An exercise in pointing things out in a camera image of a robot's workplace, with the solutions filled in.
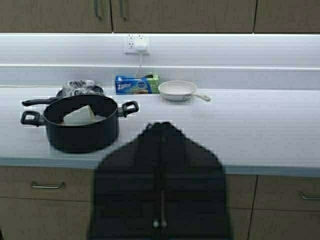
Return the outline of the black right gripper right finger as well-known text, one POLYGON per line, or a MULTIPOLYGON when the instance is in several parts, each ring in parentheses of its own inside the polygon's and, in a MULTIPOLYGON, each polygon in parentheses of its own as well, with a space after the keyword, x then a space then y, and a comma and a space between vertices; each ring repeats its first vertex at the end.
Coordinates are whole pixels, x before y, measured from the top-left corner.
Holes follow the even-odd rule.
POLYGON ((211 151, 161 124, 163 240, 231 240, 226 176, 211 151))

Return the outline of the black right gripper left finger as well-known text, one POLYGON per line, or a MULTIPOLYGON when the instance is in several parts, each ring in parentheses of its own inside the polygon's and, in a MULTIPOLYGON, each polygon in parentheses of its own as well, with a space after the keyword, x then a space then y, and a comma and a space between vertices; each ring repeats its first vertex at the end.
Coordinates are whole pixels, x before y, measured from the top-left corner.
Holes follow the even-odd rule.
POLYGON ((153 123, 95 169, 89 240, 157 240, 163 124, 153 123))

